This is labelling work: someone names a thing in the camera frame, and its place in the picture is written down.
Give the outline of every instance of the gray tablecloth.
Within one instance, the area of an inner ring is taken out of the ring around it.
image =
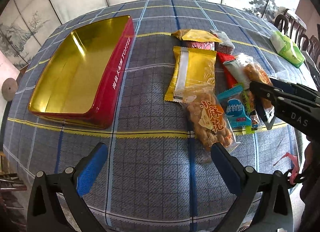
[[[135,38],[121,84],[113,125],[88,130],[48,122],[32,115],[27,104],[32,90],[61,41],[89,23],[131,15]],[[34,56],[12,102],[5,130],[4,152],[20,176],[32,183],[37,171],[47,174],[74,166],[98,142],[109,146],[92,190],[84,196],[104,226],[126,231],[197,231],[214,228],[233,203],[213,163],[203,163],[201,145],[181,106],[164,101],[180,42],[169,33],[183,28],[218,29],[233,41],[235,53],[256,59],[270,76],[315,88],[303,64],[299,69],[279,57],[268,37],[271,24],[224,5],[194,0],[147,0],[119,4],[61,25]],[[226,89],[216,63],[216,91]],[[238,135],[234,150],[241,163],[272,173],[291,168],[284,153],[296,154],[291,126],[277,121],[270,131]]]

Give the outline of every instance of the blue snack package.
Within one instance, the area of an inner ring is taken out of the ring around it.
[[[217,99],[225,110],[225,114],[232,128],[251,126],[251,119],[245,114],[244,105],[239,99],[242,91],[242,85],[236,85],[217,95]]]

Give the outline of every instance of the rectangular container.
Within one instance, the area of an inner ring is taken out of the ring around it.
[[[53,121],[109,127],[133,35],[129,15],[72,31],[42,72],[28,109]]]

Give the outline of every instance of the silver screw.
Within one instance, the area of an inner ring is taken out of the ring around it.
[[[43,175],[43,171],[38,171],[37,172],[37,174],[36,174],[36,176],[39,178],[39,177],[41,177]]]
[[[73,168],[72,167],[68,167],[64,171],[65,171],[65,173],[69,174],[69,173],[73,172]]]
[[[275,175],[277,175],[278,177],[282,176],[282,172],[281,171],[275,171]]]
[[[254,168],[251,167],[251,166],[247,166],[247,167],[245,168],[245,170],[246,170],[247,172],[249,172],[249,173],[252,173],[252,172],[254,171]]]

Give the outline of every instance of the person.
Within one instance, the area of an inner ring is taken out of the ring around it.
[[[319,144],[310,141],[305,149],[305,163],[303,171],[308,166],[314,166],[310,169],[308,178],[302,183],[300,190],[300,198],[305,204],[305,208],[301,217],[301,223],[298,232],[320,231],[320,168],[316,155],[319,151]]]

